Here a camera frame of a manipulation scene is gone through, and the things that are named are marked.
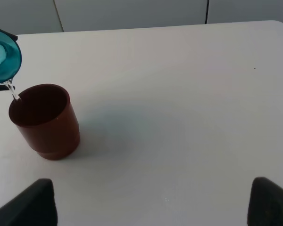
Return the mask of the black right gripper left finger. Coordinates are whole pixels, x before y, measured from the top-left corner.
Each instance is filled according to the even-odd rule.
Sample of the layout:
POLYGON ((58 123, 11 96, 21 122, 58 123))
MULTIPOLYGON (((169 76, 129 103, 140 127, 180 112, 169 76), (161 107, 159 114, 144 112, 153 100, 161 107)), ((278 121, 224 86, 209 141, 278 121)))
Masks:
POLYGON ((58 213, 51 179, 41 178, 0 208, 0 226, 56 226, 58 213))

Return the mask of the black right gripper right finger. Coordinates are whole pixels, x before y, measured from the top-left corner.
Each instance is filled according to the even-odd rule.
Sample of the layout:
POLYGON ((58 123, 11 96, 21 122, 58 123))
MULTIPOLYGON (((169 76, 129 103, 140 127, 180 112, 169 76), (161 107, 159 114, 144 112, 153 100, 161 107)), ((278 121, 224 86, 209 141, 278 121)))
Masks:
POLYGON ((283 226, 283 188, 265 177, 253 180, 247 225, 283 226))

